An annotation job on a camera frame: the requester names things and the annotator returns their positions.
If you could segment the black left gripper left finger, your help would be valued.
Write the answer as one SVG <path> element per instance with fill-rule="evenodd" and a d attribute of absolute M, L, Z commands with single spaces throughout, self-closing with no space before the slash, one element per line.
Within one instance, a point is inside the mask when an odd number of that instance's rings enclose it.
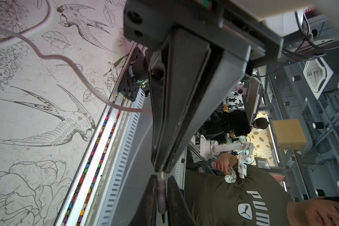
<path fill-rule="evenodd" d="M 135 213 L 136 226 L 155 226 L 157 211 L 157 176 L 151 175 Z"/>

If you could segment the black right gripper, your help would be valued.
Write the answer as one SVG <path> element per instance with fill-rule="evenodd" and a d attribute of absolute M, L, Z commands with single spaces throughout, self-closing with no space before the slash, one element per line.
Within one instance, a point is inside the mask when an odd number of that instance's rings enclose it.
<path fill-rule="evenodd" d="M 172 171 L 248 62 L 274 63 L 283 48 L 282 37 L 231 1 L 126 1 L 123 30 L 149 49 L 162 46 L 148 71 L 155 172 Z"/>

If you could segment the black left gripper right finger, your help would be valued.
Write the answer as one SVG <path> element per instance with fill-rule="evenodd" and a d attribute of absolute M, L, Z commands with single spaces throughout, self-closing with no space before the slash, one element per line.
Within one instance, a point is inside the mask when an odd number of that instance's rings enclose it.
<path fill-rule="evenodd" d="M 169 226 L 195 226 L 174 176 L 168 178 L 167 208 Z"/>

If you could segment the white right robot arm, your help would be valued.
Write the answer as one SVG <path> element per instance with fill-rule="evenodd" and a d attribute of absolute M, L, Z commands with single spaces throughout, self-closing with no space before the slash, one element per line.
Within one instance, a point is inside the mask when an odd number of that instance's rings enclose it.
<path fill-rule="evenodd" d="M 339 28 L 339 1 L 127 1 L 124 36 L 153 52 L 151 162 L 170 173 L 191 137 L 252 69 L 280 58 L 270 17 L 314 6 Z"/>

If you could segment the operator hand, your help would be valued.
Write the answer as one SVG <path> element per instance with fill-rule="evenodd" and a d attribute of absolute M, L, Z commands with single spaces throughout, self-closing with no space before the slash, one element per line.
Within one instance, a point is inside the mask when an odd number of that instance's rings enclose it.
<path fill-rule="evenodd" d="M 237 165 L 238 159 L 230 153 L 223 153 L 219 155 L 214 162 L 214 168 L 225 175 L 229 174 L 230 168 L 234 169 Z"/>

